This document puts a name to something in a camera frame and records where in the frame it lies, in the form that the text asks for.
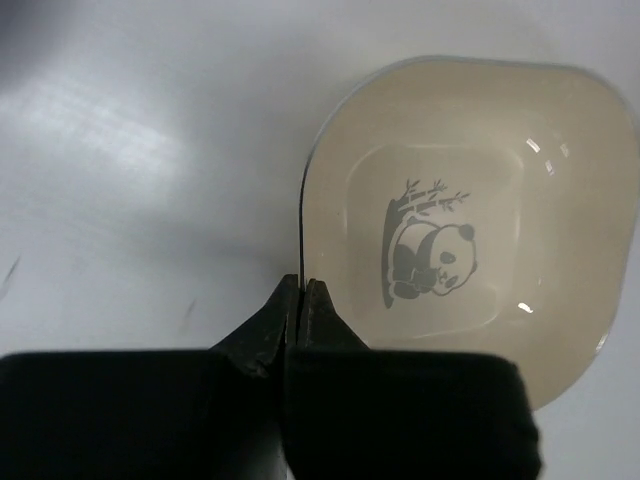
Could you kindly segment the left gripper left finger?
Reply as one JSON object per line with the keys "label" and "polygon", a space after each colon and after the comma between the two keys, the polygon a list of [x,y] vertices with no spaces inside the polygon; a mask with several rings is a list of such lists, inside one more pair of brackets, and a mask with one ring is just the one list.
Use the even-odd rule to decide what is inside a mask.
{"label": "left gripper left finger", "polygon": [[205,349],[48,351],[1,361],[5,479],[283,479],[285,330],[298,279]]}

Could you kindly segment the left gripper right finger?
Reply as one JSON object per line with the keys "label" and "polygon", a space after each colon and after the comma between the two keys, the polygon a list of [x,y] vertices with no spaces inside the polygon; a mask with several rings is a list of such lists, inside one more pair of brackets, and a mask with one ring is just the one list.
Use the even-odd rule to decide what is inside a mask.
{"label": "left gripper right finger", "polygon": [[535,479],[523,380],[486,354],[374,350],[305,289],[284,357],[284,453],[298,479]]}

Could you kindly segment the beige plate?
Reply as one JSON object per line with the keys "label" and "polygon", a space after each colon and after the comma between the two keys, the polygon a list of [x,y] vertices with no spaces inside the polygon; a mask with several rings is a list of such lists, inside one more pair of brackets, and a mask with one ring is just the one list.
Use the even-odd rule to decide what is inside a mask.
{"label": "beige plate", "polygon": [[409,58],[316,136],[299,271],[368,347],[506,358],[540,409],[607,339],[638,200],[638,120],[601,76]]}

